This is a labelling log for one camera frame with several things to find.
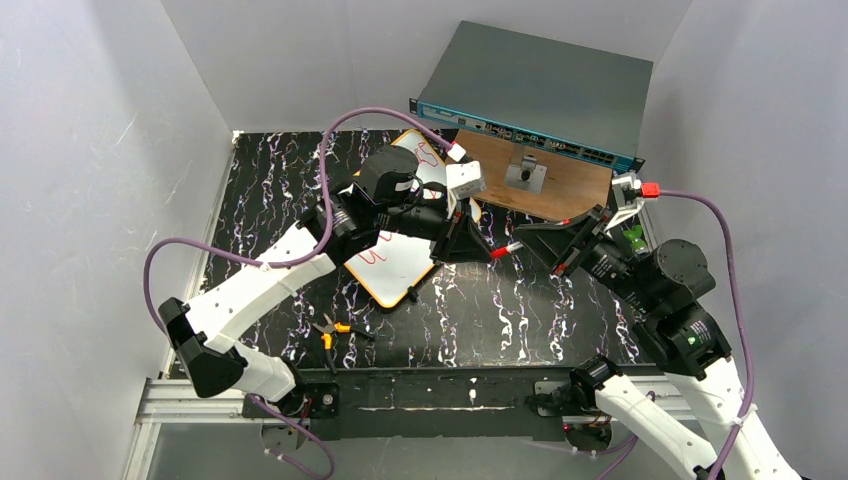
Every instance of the white board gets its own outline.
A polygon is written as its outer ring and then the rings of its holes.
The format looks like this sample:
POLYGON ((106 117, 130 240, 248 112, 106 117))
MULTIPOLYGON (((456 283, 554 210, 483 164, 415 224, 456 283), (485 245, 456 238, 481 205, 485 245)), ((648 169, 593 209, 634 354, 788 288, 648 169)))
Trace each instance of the white board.
MULTIPOLYGON (((406 148, 418 158, 417 175, 422 182, 445 183, 445 163, 417 130, 407 130, 392 145, 406 148)), ((440 193, 426 190, 427 198, 440 193)), ((471 215, 480 221, 480 206, 471 200, 471 215)), ((433 268, 430 241, 392 232, 381 232, 377 245, 350 259, 345 267, 384 308, 403 299, 407 288, 417 284, 433 268)))

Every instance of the gray wall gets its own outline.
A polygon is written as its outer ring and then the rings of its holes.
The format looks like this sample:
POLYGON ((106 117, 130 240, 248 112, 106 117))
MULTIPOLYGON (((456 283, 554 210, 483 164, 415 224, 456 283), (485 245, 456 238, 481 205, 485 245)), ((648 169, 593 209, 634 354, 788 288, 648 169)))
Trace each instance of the gray wall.
POLYGON ((460 20, 657 61, 690 0, 162 3, 230 128, 272 132, 323 130, 362 106, 407 111, 460 20))
MULTIPOLYGON (((231 135, 158 1, 2 10, 2 476, 111 480, 166 349, 145 250, 203 234, 231 135)), ((157 298, 186 290, 176 250, 157 298)))
MULTIPOLYGON (((640 145, 645 178, 728 216, 760 416, 821 479, 848 471, 847 18, 845 2, 695 0, 655 68, 640 145)), ((704 305, 740 355, 718 225, 685 200, 655 206, 662 237, 705 250, 718 288, 704 305)))
MULTIPOLYGON (((629 432, 614 428, 613 444, 629 432)), ((149 480, 232 478, 307 479, 288 464, 263 454, 259 425, 169 424, 161 429, 149 480)), ((591 459, 528 445, 521 438, 365 438, 329 442, 337 459, 333 480, 560 480, 591 479, 615 455, 591 459)), ((566 443, 544 443, 568 448, 566 443)), ((293 454, 318 473, 327 471, 324 452, 307 442, 293 454)), ((608 480, 677 478, 643 443, 608 480)))

